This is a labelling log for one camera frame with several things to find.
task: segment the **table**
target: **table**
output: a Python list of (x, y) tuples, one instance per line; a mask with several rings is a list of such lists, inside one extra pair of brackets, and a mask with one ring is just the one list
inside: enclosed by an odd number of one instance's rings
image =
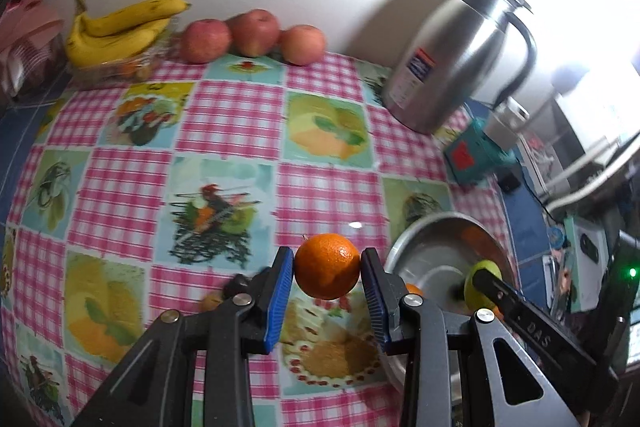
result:
[[(442, 156), (467, 110), (418, 135), (380, 105), (387, 74), (337, 54), (305, 68), (173, 57), (146, 84), (69, 89), (43, 110), (10, 198), (0, 307), (4, 359), (36, 422), (68, 425), (164, 309), (196, 312), (309, 235), (384, 258), (412, 220), (458, 210), (517, 273), (495, 180), (460, 187)], [(398, 422), (360, 286), (331, 302), (294, 287), (281, 343), (250, 373), (258, 427)]]

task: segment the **apple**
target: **apple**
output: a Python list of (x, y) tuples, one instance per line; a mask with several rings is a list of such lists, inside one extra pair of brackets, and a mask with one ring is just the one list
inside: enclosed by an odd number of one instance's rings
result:
[(282, 57), (296, 66), (307, 66), (321, 60), (325, 48), (324, 33), (308, 24), (292, 26), (280, 36)]
[(245, 57), (269, 53), (280, 37), (280, 25), (267, 10), (255, 9), (227, 20), (234, 45)]
[(180, 58), (193, 64), (205, 64), (222, 57), (230, 45), (231, 31), (224, 21), (194, 21), (180, 36)]

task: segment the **banana bunch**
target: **banana bunch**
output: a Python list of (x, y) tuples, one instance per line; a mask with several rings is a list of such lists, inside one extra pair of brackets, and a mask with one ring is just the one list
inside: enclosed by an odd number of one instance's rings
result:
[(158, 38), (173, 15), (189, 6), (183, 0), (146, 0), (91, 19), (84, 0), (76, 0), (66, 56), (76, 67), (88, 68), (138, 55)]

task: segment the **screw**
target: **screw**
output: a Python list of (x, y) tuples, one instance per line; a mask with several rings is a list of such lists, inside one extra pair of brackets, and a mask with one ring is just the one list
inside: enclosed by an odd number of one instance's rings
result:
[(487, 308), (480, 308), (476, 312), (476, 317), (480, 322), (488, 324), (490, 322), (493, 322), (495, 315), (494, 315), (494, 312), (492, 312), (491, 310), (488, 310)]
[(409, 293), (409, 295), (405, 295), (402, 300), (404, 301), (404, 304), (406, 304), (407, 306), (411, 306), (412, 308), (415, 308), (416, 306), (420, 306), (422, 304), (422, 297), (416, 295), (415, 293)]
[(247, 306), (251, 304), (252, 298), (248, 293), (239, 293), (231, 299), (236, 306)]
[(171, 324), (180, 318), (180, 312), (178, 310), (165, 310), (160, 315), (162, 322)]

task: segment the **kettle handle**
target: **kettle handle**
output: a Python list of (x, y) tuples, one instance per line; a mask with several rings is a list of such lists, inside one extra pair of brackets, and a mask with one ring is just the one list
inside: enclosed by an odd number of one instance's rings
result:
[(520, 72), (514, 77), (514, 79), (507, 84), (507, 86), (501, 90), (498, 96), (495, 99), (494, 107), (498, 107), (502, 102), (504, 102), (507, 98), (509, 98), (525, 81), (525, 79), (529, 76), (529, 73), (533, 69), (533, 66), (536, 63), (536, 58), (538, 57), (538, 47), (536, 46), (536, 41), (533, 39), (529, 28), (527, 28), (520, 19), (518, 19), (513, 12), (507, 13), (507, 20), (516, 26), (516, 29), (520, 32), (524, 41), (527, 45), (527, 59), (524, 62), (524, 66), (520, 70)]

